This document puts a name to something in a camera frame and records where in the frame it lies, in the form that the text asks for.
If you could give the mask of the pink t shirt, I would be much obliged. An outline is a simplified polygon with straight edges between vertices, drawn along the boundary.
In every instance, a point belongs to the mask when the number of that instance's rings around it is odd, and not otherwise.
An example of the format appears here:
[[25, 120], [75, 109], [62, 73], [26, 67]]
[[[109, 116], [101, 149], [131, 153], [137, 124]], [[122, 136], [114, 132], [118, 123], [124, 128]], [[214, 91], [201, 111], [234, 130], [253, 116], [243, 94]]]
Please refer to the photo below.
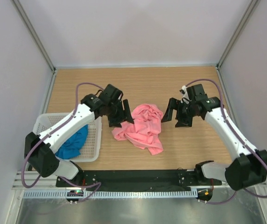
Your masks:
[[128, 140], [140, 149], [148, 149], [151, 155], [163, 152], [159, 139], [163, 112], [155, 104], [141, 104], [131, 112], [134, 123], [123, 122], [112, 130], [117, 141]]

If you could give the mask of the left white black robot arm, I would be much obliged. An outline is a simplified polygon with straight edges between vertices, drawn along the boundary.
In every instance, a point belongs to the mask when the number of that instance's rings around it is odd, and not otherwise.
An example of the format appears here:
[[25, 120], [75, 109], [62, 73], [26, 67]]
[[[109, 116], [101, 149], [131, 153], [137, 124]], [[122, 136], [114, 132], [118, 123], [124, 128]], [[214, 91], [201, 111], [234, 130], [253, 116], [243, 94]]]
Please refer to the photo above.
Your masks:
[[122, 122], [134, 123], [129, 102], [123, 92], [111, 84], [75, 100], [74, 110], [49, 129], [25, 137], [24, 163], [30, 164], [38, 177], [57, 176], [67, 185], [84, 187], [84, 171], [72, 161], [56, 157], [56, 152], [72, 135], [99, 117], [106, 116], [110, 127], [121, 127]]

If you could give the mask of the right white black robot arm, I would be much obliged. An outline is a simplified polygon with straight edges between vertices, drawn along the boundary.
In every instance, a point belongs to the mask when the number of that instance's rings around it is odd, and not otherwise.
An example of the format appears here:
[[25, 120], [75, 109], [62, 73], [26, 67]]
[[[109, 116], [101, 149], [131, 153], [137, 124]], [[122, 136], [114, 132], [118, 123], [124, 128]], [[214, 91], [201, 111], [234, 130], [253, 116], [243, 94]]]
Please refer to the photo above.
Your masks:
[[196, 165], [194, 180], [200, 185], [210, 179], [228, 183], [235, 191], [262, 183], [267, 178], [267, 151], [258, 150], [232, 122], [218, 97], [208, 97], [203, 85], [183, 86], [181, 100], [170, 98], [162, 122], [171, 121], [176, 111], [176, 127], [191, 127], [199, 116], [218, 134], [229, 151], [230, 165], [205, 161]]

